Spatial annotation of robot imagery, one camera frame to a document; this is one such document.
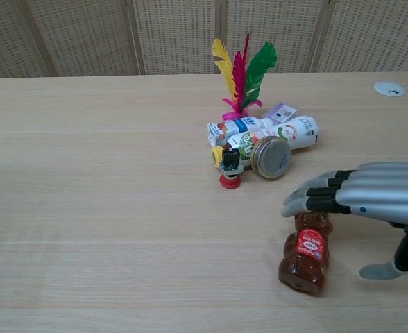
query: plastic bottle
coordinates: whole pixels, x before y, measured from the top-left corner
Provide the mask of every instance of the plastic bottle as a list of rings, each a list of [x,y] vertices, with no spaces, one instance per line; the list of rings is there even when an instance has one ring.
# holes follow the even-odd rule
[[[291,149],[298,149],[315,144],[318,140],[318,134],[319,127],[315,119],[300,116],[270,128],[235,134],[223,146],[216,146],[212,149],[212,158],[215,166],[219,168],[223,150],[238,148],[241,154],[241,163],[243,166],[248,167],[253,146],[263,137],[279,137],[288,142]]]
[[[210,146],[223,146],[230,137],[237,133],[248,130],[259,130],[273,126],[270,118],[258,119],[255,117],[245,117],[235,120],[222,121],[221,123],[209,123],[207,133]]]
[[[294,290],[318,295],[329,266],[328,236],[333,225],[327,213],[310,212],[295,215],[295,228],[284,244],[278,278]]]

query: white bottle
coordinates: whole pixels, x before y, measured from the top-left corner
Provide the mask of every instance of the white bottle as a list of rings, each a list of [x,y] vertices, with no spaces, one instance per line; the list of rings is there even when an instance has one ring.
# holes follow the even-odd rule
[[[318,140],[319,127],[315,119],[309,116],[299,116],[286,123],[280,123],[269,128],[250,130],[245,133],[233,135],[223,146],[212,149],[212,158],[215,166],[219,168],[222,161],[223,149],[239,149],[241,163],[250,165],[250,154],[253,146],[263,137],[275,136],[289,143],[290,149],[299,149],[311,146]]]
[[[207,125],[210,146],[223,146],[227,140],[235,134],[244,133],[248,130],[259,130],[273,126],[269,118],[258,119],[245,117],[235,120],[222,121],[221,123],[209,123]]]

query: brown bottle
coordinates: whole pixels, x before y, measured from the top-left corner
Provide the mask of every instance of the brown bottle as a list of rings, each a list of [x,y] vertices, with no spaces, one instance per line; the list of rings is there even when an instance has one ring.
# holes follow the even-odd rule
[[[278,277],[294,290],[319,294],[329,266],[328,236],[333,225],[327,213],[299,213],[295,229],[284,244]]]

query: red label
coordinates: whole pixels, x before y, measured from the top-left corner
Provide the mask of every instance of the red label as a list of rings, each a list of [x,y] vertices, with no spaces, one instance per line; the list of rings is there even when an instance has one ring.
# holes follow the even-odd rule
[[[315,260],[323,260],[324,238],[314,229],[303,229],[298,234],[298,242],[296,244],[296,252]]]

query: metal tin lid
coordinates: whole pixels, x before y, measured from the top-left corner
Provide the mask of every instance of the metal tin lid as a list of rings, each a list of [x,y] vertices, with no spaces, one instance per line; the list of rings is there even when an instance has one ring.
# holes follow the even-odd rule
[[[278,178],[290,165],[291,149],[279,137],[263,137],[253,147],[250,163],[254,172],[269,179]]]

